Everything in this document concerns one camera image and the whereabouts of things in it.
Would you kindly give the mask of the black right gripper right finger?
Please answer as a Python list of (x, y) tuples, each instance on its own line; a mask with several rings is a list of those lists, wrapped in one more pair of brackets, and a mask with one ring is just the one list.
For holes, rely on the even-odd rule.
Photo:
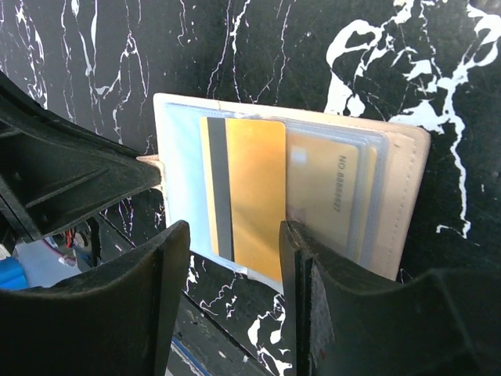
[(497, 375), (500, 275), (432, 269), (400, 284), (279, 229), (287, 325), (298, 375)]

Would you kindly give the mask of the beige leather card holder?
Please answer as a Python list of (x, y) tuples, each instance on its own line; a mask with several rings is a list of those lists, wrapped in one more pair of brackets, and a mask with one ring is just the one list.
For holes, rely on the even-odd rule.
[[(362, 255), (357, 262), (350, 260), (386, 279), (396, 278), (430, 148), (430, 136), (426, 131), (336, 114), (167, 93), (154, 96), (153, 111), (158, 152), (145, 157), (145, 162), (160, 169), (159, 191), (164, 199), (167, 223), (187, 221), (191, 229), (191, 248), (196, 254), (276, 290), (281, 289), (283, 276), (280, 282), (275, 282), (226, 261), (211, 250), (201, 118), (280, 121), (286, 127), (286, 148), (290, 133), (345, 138), (349, 143), (362, 140), (374, 145), (377, 162)], [(287, 218), (287, 151), (284, 220), (295, 221)]]

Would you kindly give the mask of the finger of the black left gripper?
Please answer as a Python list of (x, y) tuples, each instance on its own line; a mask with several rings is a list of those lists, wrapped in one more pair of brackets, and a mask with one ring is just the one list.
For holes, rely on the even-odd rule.
[(1, 76), (1, 238), (32, 242), (159, 185), (139, 153), (44, 109)]

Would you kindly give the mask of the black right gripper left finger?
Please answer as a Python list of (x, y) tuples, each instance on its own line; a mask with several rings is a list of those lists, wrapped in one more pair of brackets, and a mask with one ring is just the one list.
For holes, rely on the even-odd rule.
[(189, 245), (189, 224), (178, 221), (52, 287), (2, 291), (2, 374), (164, 374)]

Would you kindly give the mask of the orange striped card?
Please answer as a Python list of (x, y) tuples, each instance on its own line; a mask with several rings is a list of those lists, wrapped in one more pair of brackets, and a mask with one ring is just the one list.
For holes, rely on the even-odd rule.
[(357, 262), (369, 216), (377, 148), (362, 140), (287, 135), (287, 218)]
[(200, 137), (211, 250), (280, 282), (279, 228), (286, 217), (285, 125), (203, 117)]

